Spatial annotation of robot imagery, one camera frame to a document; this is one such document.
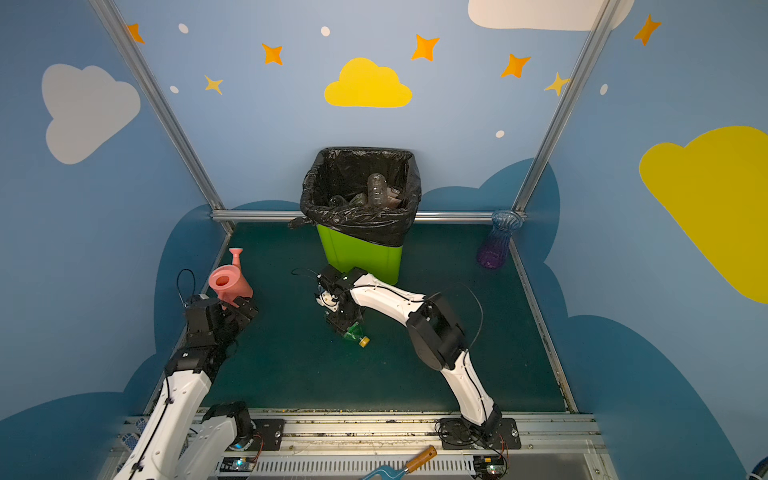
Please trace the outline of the crushed green bottle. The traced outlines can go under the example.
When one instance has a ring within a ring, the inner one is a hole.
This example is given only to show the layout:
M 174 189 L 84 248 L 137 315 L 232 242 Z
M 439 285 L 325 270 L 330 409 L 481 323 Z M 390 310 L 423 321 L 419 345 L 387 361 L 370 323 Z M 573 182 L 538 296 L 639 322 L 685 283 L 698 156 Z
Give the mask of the crushed green bottle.
M 343 338 L 355 342 L 361 348 L 365 348 L 370 342 L 370 339 L 364 334 L 363 328 L 359 322 L 348 327 L 343 334 Z

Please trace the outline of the clear bottle white cap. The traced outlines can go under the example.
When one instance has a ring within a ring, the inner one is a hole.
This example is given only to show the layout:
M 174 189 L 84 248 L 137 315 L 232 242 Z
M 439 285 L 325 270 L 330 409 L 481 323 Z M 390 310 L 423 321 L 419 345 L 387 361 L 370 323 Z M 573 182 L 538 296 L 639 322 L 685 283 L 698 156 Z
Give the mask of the clear bottle white cap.
M 368 204 L 375 208 L 385 208 L 388 203 L 388 185 L 384 175 L 372 173 L 367 179 Z

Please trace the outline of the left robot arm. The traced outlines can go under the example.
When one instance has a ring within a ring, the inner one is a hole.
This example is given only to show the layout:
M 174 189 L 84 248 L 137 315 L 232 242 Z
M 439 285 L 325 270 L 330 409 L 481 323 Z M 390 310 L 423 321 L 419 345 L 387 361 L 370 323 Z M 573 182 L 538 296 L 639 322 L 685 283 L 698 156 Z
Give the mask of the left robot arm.
M 189 440 L 188 434 L 229 347 L 257 313 L 242 296 L 190 300 L 187 344 L 166 365 L 154 410 L 117 479 L 206 479 L 227 449 L 252 445 L 254 426 L 242 401 L 209 408 L 197 435 Z

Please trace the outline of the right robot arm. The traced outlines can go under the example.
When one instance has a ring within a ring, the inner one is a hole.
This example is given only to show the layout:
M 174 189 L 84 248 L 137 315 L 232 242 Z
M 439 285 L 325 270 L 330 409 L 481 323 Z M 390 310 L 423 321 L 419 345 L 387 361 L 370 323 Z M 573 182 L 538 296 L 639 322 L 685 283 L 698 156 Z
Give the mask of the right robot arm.
M 498 440 L 502 412 L 484 389 L 471 361 L 468 341 L 458 316 L 440 293 L 417 294 L 387 284 L 354 268 L 343 273 L 329 265 L 315 275 L 317 303 L 326 309 L 326 322 L 344 339 L 364 348 L 365 310 L 374 310 L 404 326 L 414 351 L 430 369 L 438 371 L 453 392 L 464 425 L 445 443 L 451 447 L 492 446 Z

